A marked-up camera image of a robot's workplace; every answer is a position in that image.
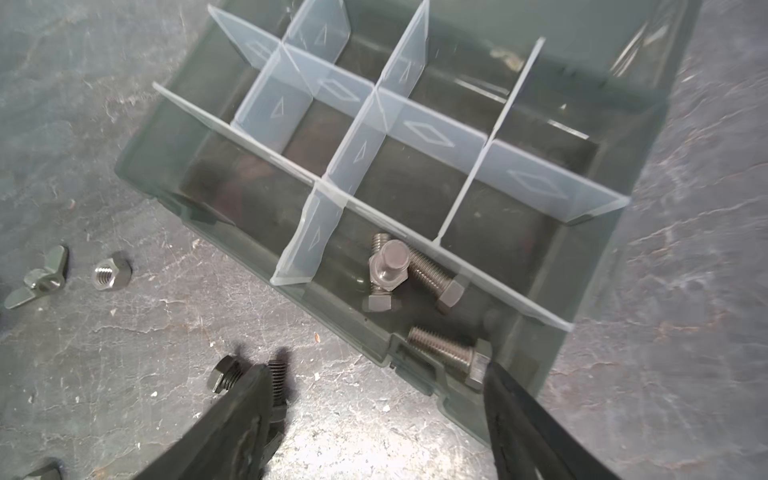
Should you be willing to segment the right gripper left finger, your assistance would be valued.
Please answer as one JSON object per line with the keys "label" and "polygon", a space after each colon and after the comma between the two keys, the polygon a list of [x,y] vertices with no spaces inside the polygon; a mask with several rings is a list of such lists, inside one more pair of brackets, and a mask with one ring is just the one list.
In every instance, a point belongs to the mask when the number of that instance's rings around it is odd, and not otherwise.
{"label": "right gripper left finger", "polygon": [[272,416],[272,375],[250,368],[138,479],[259,479]]}

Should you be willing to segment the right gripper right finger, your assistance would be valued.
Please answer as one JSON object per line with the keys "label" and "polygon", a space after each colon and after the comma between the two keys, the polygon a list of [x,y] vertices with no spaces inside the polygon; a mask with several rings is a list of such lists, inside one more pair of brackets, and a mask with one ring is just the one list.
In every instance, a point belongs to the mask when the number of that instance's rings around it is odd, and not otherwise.
{"label": "right gripper right finger", "polygon": [[483,400],[500,479],[615,479],[501,365],[489,364]]}

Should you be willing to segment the silver hex bolt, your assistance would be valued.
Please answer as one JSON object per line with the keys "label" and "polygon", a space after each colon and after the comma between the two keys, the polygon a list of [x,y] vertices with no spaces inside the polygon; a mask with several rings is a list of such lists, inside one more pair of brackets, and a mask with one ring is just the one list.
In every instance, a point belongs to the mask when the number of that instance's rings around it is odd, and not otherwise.
{"label": "silver hex bolt", "polygon": [[466,286],[450,276],[440,265],[411,247],[409,276],[420,282],[436,299],[441,312],[453,309],[462,299]]}

